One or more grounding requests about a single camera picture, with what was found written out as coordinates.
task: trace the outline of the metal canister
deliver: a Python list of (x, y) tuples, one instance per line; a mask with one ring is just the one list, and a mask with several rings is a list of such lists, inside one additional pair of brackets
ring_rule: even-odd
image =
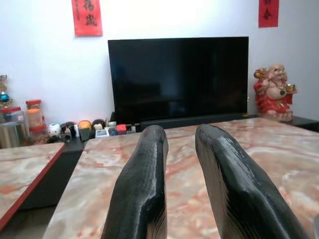
[(0, 148), (25, 146), (26, 132), (20, 107), (0, 110)]

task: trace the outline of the orange candle jar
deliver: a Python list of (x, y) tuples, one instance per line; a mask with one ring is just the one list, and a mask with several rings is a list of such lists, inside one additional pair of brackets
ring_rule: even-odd
[(41, 100), (31, 100), (26, 101), (27, 107), (27, 118), (29, 123), (29, 128), (40, 127), (44, 125), (44, 116), (41, 112), (40, 105)]

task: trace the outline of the blue globe ornament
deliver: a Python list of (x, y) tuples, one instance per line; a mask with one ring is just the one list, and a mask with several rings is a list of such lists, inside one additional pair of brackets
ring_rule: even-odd
[(1, 94), (0, 95), (0, 102), (6, 103), (10, 100), (10, 96), (8, 94)]

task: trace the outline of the floor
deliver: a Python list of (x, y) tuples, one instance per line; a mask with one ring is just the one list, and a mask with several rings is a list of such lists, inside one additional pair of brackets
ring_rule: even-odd
[(55, 207), (17, 212), (0, 239), (41, 239), (54, 213)]

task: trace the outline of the glass jar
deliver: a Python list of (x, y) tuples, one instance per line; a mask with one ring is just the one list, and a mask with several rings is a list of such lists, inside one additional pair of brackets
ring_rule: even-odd
[(10, 107), (0, 110), (0, 123), (18, 122), (24, 123), (23, 111), (20, 107)]
[(41, 100), (26, 101), (27, 107), (27, 118), (29, 123), (29, 128), (41, 127), (44, 125), (44, 116), (41, 112), (40, 105)]
[(46, 130), (46, 125), (42, 125), (40, 127), (32, 127), (29, 128), (30, 131), (30, 138), (33, 144), (46, 144), (49, 135)]

